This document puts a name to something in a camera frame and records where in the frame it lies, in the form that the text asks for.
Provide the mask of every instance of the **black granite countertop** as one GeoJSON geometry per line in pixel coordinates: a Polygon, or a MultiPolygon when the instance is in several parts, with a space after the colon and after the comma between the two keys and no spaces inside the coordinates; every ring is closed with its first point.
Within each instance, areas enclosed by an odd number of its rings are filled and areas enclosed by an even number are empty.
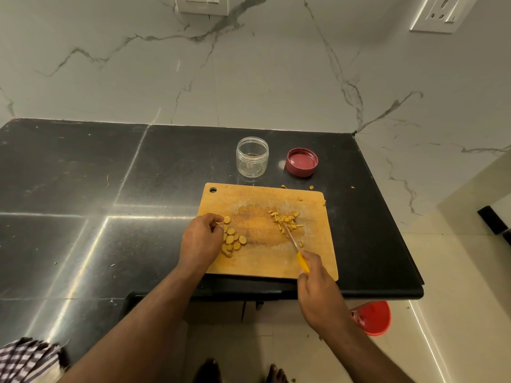
{"type": "MultiPolygon", "coordinates": [[[[0,130],[0,343],[75,339],[76,359],[176,265],[206,182],[323,192],[346,298],[417,299],[422,279],[351,134],[16,119],[0,130]],[[269,145],[255,181],[238,141],[269,145]],[[308,179],[283,170],[316,152],[308,179]]],[[[295,299],[296,281],[206,275],[194,298],[295,299]]]]}

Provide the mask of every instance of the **yellow knife handle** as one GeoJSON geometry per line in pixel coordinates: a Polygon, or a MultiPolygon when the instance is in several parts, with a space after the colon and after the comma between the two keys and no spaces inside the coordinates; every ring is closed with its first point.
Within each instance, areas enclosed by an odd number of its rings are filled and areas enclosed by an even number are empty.
{"type": "Polygon", "coordinates": [[[300,267],[302,268],[302,270],[304,272],[307,272],[307,273],[310,273],[311,271],[309,270],[309,265],[307,264],[307,262],[305,261],[305,259],[302,257],[302,254],[300,251],[298,251],[297,255],[296,255],[296,259],[298,260],[298,264],[300,265],[300,267]]]}

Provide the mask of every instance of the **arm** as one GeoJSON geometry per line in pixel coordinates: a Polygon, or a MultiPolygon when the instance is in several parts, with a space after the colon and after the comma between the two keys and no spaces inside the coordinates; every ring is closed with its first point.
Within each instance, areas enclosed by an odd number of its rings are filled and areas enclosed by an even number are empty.
{"type": "Polygon", "coordinates": [[[321,257],[302,251],[310,273],[298,277],[303,316],[334,352],[355,383],[413,383],[351,320],[349,310],[321,257]]]}
{"type": "Polygon", "coordinates": [[[154,380],[193,291],[220,252],[223,229],[216,223],[222,220],[210,213],[193,219],[176,268],[59,382],[154,380]]]}

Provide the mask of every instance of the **clear plastic jar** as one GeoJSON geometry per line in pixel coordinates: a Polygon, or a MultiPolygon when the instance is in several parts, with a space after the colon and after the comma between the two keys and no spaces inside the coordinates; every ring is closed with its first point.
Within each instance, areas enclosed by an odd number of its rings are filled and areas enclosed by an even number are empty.
{"type": "Polygon", "coordinates": [[[245,177],[259,177],[268,166],[268,144],[258,137],[245,137],[236,148],[236,167],[245,177]]]}

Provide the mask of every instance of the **hand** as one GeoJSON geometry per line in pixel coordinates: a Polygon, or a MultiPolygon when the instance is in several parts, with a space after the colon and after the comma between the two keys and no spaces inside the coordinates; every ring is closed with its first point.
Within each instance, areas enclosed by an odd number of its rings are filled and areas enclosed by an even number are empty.
{"type": "Polygon", "coordinates": [[[328,334],[349,327],[349,310],[339,287],[323,267],[321,257],[308,251],[301,253],[310,273],[298,277],[298,302],[305,321],[326,339],[328,334]]]}
{"type": "Polygon", "coordinates": [[[215,261],[223,242],[223,228],[217,223],[223,217],[207,213],[196,217],[184,231],[179,263],[182,269],[199,272],[201,276],[215,261]]]}

